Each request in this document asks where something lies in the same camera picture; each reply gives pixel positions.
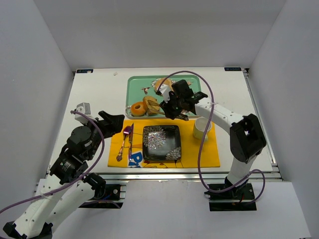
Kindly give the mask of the sliced bread piece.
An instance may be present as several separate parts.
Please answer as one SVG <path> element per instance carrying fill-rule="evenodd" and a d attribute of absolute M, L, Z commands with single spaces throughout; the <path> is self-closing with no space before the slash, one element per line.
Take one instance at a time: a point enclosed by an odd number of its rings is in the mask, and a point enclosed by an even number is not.
<path fill-rule="evenodd" d="M 156 114 L 156 112 L 154 112 L 154 110 L 155 110 L 155 111 L 160 111 L 160 107 L 152 107 L 152 106 L 150 106 L 150 105 L 147 103 L 147 100 L 152 100 L 152 101 L 155 101 L 156 103 L 158 103 L 158 101 L 157 101 L 156 98 L 154 98 L 154 97 L 152 97 L 152 96 L 145 96 L 145 97 L 143 98 L 144 108 L 145 108 L 145 110 L 146 110 L 146 112 L 147 112 L 147 114 L 148 114 L 149 116 L 152 116 L 152 115 L 155 115 L 155 114 Z"/>

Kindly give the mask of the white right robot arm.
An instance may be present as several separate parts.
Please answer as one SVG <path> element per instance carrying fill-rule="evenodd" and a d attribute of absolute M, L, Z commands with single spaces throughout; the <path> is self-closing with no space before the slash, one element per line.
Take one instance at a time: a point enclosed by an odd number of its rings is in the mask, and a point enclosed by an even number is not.
<path fill-rule="evenodd" d="M 163 96 L 160 107 L 167 118 L 173 120 L 185 110 L 207 119 L 208 123 L 214 123 L 229 135 L 233 161 L 225 178 L 225 188 L 208 191 L 221 194 L 242 187 L 254 173 L 251 167 L 255 159 L 267 145 L 258 117 L 254 114 L 237 114 L 214 103 L 212 95 L 194 93 L 185 80 L 172 86 L 161 83 L 157 94 Z"/>

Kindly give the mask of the metal kitchen tongs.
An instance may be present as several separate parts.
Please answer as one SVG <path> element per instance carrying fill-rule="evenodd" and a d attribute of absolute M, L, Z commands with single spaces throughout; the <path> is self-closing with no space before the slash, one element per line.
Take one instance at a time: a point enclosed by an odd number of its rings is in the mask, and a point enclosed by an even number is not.
<path fill-rule="evenodd" d="M 156 103 L 155 101 L 152 101 L 152 100 L 147 100 L 147 103 L 152 106 L 152 107 L 159 107 L 160 105 L 158 103 Z M 161 112 L 161 111 L 155 111 L 157 114 L 160 114 L 160 115 L 165 115 L 164 112 Z"/>

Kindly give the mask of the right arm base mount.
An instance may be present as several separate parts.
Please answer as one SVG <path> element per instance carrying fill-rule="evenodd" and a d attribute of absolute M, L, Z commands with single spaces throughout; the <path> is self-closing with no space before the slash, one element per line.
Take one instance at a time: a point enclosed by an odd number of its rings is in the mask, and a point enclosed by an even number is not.
<path fill-rule="evenodd" d="M 255 194 L 251 183 L 223 193 L 204 192 L 211 212 L 256 211 Z"/>

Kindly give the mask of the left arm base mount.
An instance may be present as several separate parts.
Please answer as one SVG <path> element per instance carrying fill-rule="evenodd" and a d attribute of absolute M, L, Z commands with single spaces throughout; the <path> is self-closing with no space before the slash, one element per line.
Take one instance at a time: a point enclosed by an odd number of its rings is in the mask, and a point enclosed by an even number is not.
<path fill-rule="evenodd" d="M 96 173 L 90 173 L 78 183 L 74 192 L 80 208 L 120 209 L 125 198 L 125 186 L 108 184 Z"/>

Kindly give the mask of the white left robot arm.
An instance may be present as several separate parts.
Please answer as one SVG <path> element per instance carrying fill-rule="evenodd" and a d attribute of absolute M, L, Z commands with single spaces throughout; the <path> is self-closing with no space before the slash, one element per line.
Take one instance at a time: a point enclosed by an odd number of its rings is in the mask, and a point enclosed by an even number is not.
<path fill-rule="evenodd" d="M 27 199 L 28 208 L 3 231 L 14 239 L 50 239 L 53 231 L 78 207 L 96 198 L 101 201 L 106 181 L 87 162 L 105 148 L 105 139 L 122 131 L 124 115 L 100 111 L 101 119 L 72 111 L 81 125 L 74 128 L 49 170 L 39 195 Z"/>

